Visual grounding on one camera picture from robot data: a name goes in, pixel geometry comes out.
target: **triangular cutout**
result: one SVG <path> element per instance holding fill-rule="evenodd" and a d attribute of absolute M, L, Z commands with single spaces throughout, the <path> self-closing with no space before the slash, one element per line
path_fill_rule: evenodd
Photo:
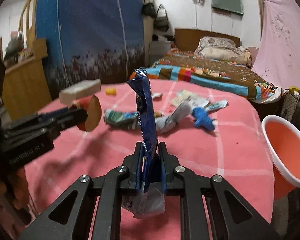
<path fill-rule="evenodd" d="M 71 210 L 73 208 L 75 199 L 77 198 L 78 192 L 72 191 L 66 198 L 52 210 L 48 216 L 50 220 L 65 225 L 70 217 Z"/>
<path fill-rule="evenodd" d="M 251 213 L 241 204 L 241 202 L 228 190 L 225 191 L 225 197 L 230 208 L 232 219 L 236 224 L 252 218 Z"/>

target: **black bag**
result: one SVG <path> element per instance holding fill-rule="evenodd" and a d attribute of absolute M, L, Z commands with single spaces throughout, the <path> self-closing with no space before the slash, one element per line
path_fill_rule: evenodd
<path fill-rule="evenodd" d="M 154 20 L 154 28 L 158 31 L 166 32 L 169 29 L 169 19 L 167 10 L 162 4 L 159 5 L 156 18 Z"/>
<path fill-rule="evenodd" d="M 142 6 L 142 14 L 146 16 L 150 16 L 151 18 L 155 19 L 157 17 L 157 13 L 155 12 L 153 3 L 145 3 L 146 0 L 143 0 Z"/>
<path fill-rule="evenodd" d="M 280 116 L 300 131 L 300 98 L 295 97 L 290 91 L 284 95 Z"/>

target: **orange bucket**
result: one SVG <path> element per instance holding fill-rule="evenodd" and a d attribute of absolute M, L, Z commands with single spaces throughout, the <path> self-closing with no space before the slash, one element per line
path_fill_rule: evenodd
<path fill-rule="evenodd" d="M 274 165 L 274 200 L 300 187 L 300 131 L 287 120 L 266 116 L 261 128 Z"/>

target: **bedspread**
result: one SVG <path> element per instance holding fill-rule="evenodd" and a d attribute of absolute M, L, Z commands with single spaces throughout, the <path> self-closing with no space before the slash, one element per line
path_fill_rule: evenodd
<path fill-rule="evenodd" d="M 229 105 L 213 114 L 217 119 L 214 132 L 193 127 L 191 116 L 181 120 L 170 132 L 159 136 L 170 154 L 181 165 L 199 175 L 224 176 L 236 190 L 268 221 L 271 220 L 274 196 L 274 177 L 271 155 L 261 132 L 257 112 L 243 97 L 204 88 L 188 82 L 150 80 L 152 92 L 161 92 L 161 101 L 154 101 L 154 109 L 169 114 L 174 107 L 170 100 L 176 92 L 186 89 L 209 97 L 211 101 L 226 99 Z M 136 97 L 127 84 L 116 87 L 116 96 L 105 95 L 104 88 L 96 95 L 103 110 L 135 111 Z M 42 111 L 61 108 L 55 100 Z M 82 174 L 91 177 L 105 175 L 122 164 L 125 156 L 133 154 L 141 141 L 140 130 L 112 129 L 101 120 L 90 133 L 72 127 L 63 131 L 55 148 L 26 166 L 29 190 L 39 212 L 42 212 Z M 121 239 L 180 239 L 180 208 L 178 197 L 165 198 L 164 214 L 139 220 L 122 209 Z"/>
<path fill-rule="evenodd" d="M 244 65 L 198 57 L 171 49 L 162 59 L 147 68 L 149 78 L 187 81 L 200 86 L 227 91 L 256 103 L 276 102 L 281 88 L 266 82 Z"/>

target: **blue curtain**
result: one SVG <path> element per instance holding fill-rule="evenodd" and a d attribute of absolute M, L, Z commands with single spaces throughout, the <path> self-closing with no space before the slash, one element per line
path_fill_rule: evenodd
<path fill-rule="evenodd" d="M 36 34 L 47 39 L 51 96 L 85 79 L 125 82 L 143 67 L 141 8 L 142 0 L 38 0 Z"/>

